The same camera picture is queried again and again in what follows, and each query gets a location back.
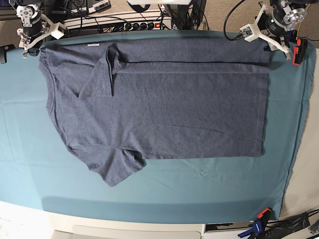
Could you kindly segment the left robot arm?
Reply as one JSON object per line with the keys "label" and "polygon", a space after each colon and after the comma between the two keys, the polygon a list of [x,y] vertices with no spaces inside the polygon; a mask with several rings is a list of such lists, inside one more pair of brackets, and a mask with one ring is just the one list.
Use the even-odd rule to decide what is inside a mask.
{"label": "left robot arm", "polygon": [[307,9],[317,0],[271,0],[259,1],[260,12],[255,18],[258,38],[267,42],[267,50],[289,49],[290,41],[297,40],[296,28],[307,16]]}

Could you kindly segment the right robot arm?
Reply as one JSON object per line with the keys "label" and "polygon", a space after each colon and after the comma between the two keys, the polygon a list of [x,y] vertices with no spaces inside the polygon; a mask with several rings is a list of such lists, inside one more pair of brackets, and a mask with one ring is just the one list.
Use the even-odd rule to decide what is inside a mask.
{"label": "right robot arm", "polygon": [[22,57],[37,56],[45,38],[52,36],[62,38],[66,33],[66,26],[60,22],[52,22],[42,13],[37,2],[33,0],[10,0],[9,4],[16,10],[22,28],[17,30],[20,37],[19,48],[23,49]]}

